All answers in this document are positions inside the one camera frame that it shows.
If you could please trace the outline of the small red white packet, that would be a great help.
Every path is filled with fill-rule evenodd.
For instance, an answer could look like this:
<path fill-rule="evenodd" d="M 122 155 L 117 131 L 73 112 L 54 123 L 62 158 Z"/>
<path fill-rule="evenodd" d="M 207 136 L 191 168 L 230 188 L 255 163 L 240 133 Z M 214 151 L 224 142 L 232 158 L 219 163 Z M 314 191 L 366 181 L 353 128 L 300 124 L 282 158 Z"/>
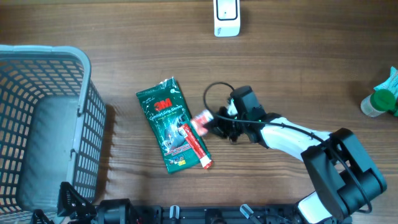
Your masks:
<path fill-rule="evenodd" d="M 190 122 L 199 136 L 204 136 L 210 131 L 210 123 L 214 120 L 213 115 L 208 110 L 203 110 L 194 116 Z"/>

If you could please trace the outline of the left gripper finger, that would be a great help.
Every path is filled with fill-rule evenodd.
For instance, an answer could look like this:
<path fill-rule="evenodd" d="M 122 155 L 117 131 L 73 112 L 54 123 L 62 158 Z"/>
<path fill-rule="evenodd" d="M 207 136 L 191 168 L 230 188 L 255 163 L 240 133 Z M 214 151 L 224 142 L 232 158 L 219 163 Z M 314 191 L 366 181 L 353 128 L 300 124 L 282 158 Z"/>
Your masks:
<path fill-rule="evenodd" d="M 52 224 L 52 221 L 45 215 L 43 210 L 36 209 L 32 213 L 30 224 Z"/>
<path fill-rule="evenodd" d="M 58 195 L 57 216 L 67 217 L 73 213 L 78 217 L 88 214 L 87 202 L 69 182 L 62 182 Z"/>

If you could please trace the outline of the teal wet wipes pack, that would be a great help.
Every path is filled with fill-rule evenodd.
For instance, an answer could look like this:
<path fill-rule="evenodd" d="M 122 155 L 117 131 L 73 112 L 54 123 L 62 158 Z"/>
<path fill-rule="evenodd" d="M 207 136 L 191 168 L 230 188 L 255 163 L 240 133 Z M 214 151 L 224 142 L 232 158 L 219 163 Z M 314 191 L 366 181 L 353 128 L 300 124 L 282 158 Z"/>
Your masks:
<path fill-rule="evenodd" d="M 389 90 L 396 98 L 398 95 L 398 72 L 395 67 L 391 67 L 389 78 L 378 86 L 374 87 L 375 91 L 385 89 Z"/>

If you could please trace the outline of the red toothpaste tube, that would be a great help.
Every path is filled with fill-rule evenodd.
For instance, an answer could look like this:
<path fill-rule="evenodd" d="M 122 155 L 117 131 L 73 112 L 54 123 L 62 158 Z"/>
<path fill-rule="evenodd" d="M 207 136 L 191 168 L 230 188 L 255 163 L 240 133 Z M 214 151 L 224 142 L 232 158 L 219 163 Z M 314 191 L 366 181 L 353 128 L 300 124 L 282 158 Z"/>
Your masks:
<path fill-rule="evenodd" d="M 208 169 L 213 164 L 213 161 L 209 158 L 207 153 L 203 150 L 198 139 L 193 134 L 188 124 L 183 124 L 178 128 L 179 133 L 185 138 L 186 142 L 189 143 L 194 153 L 199 158 L 199 161 L 204 169 Z"/>

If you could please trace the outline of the green lid jar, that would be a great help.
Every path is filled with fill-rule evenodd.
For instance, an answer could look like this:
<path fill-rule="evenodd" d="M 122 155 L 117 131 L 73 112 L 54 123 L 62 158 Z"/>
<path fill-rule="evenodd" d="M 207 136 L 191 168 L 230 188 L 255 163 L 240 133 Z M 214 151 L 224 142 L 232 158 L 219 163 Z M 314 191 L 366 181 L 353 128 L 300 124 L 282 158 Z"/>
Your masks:
<path fill-rule="evenodd" d="M 377 117 L 386 111 L 394 109 L 396 98 L 386 89 L 376 90 L 361 102 L 361 111 L 369 117 Z"/>

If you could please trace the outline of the green 3M gloves packet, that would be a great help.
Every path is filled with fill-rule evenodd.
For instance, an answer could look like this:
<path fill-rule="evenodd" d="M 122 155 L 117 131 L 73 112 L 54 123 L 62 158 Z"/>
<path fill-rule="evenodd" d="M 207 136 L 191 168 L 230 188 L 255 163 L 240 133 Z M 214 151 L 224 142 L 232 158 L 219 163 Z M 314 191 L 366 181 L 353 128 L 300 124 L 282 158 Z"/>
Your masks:
<path fill-rule="evenodd" d="M 173 77 L 136 93 L 136 96 L 154 132 L 168 173 L 201 165 L 189 143 L 178 131 L 183 124 L 189 125 L 211 159 L 203 140 L 191 125 L 190 111 L 178 82 Z"/>

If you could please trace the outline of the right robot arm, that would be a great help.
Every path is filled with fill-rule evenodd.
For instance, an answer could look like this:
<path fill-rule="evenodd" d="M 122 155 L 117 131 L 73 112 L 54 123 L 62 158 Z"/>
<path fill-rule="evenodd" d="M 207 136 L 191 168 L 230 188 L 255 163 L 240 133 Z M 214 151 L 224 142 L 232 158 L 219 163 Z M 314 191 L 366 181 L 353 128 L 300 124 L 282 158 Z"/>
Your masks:
<path fill-rule="evenodd" d="M 381 171 L 352 131 L 316 131 L 268 113 L 250 86 L 232 88 L 228 106 L 210 114 L 205 128 L 211 133 L 231 142 L 245 134 L 254 144 L 304 163 L 315 190 L 296 205 L 301 222 L 342 222 L 355 212 L 371 213 L 371 201 L 387 189 Z"/>

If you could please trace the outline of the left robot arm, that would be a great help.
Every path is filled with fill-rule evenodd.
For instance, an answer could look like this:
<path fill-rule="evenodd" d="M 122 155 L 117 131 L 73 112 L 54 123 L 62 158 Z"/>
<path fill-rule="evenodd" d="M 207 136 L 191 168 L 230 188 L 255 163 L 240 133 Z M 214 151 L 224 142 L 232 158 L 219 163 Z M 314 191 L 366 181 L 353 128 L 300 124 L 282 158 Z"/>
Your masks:
<path fill-rule="evenodd" d="M 59 223 L 70 224 L 138 224 L 142 218 L 127 198 L 103 200 L 93 205 L 68 182 L 60 184 L 57 204 Z"/>

